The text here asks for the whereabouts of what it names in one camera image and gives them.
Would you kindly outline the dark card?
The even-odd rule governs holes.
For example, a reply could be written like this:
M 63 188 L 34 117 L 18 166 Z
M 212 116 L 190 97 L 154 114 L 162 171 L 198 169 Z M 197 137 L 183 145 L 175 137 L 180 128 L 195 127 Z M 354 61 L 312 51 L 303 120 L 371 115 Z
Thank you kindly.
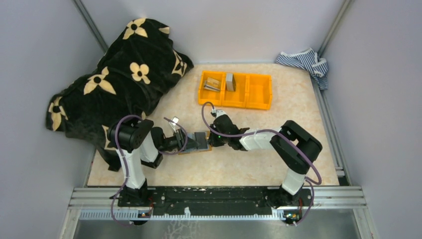
M 195 140 L 198 143 L 197 149 L 208 149 L 207 133 L 206 132 L 195 132 Z

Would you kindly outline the tan leather card holder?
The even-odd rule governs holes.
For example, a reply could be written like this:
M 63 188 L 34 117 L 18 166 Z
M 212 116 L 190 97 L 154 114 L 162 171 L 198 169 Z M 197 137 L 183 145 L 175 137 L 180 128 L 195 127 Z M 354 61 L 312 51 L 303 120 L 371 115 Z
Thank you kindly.
M 207 133 L 207 140 L 208 140 L 209 135 L 210 135 L 210 132 L 209 131 L 205 131 L 205 132 Z M 202 150 L 194 149 L 192 151 L 185 151 L 185 150 L 183 150 L 183 151 L 181 151 L 179 153 L 179 155 L 189 154 L 189 153 L 196 153 L 196 152 L 206 152 L 206 151 L 211 151 L 211 150 L 212 150 L 212 147 L 208 144 L 208 149 L 202 149 Z

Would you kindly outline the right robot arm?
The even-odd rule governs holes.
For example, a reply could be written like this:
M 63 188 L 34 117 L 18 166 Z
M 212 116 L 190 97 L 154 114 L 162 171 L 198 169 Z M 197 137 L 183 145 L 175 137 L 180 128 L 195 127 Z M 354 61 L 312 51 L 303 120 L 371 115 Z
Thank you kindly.
M 268 149 L 277 152 L 287 165 L 287 175 L 281 184 L 281 192 L 296 195 L 307 180 L 307 173 L 312 169 L 318 181 L 321 176 L 314 162 L 322 151 L 322 144 L 293 120 L 286 121 L 277 129 L 238 128 L 225 111 L 212 113 L 214 121 L 208 127 L 211 130 L 209 144 L 212 147 L 224 145 L 234 150 L 253 151 Z

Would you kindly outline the orange three-compartment bin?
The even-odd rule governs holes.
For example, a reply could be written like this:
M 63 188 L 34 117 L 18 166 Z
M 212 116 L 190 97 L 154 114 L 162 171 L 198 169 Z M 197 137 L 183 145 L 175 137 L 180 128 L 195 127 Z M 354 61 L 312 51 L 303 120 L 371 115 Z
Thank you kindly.
M 234 92 L 226 90 L 227 72 L 202 71 L 198 89 L 198 103 L 211 102 L 214 106 L 269 110 L 272 104 L 272 77 L 252 73 L 232 73 L 236 88 Z M 203 88 L 204 81 L 211 77 L 221 81 L 221 91 L 214 92 Z

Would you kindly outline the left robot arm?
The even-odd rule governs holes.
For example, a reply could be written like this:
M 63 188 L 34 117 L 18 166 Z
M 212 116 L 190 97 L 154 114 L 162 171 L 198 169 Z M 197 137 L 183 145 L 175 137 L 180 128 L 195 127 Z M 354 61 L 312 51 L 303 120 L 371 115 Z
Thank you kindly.
M 172 137 L 165 137 L 162 128 L 155 127 L 153 121 L 135 115 L 125 116 L 106 130 L 106 139 L 116 148 L 123 167 L 124 183 L 117 193 L 122 200 L 133 204 L 148 199 L 142 164 L 154 168 L 163 155 L 174 155 L 199 146 L 178 124 L 177 117 L 165 120 L 173 128 Z

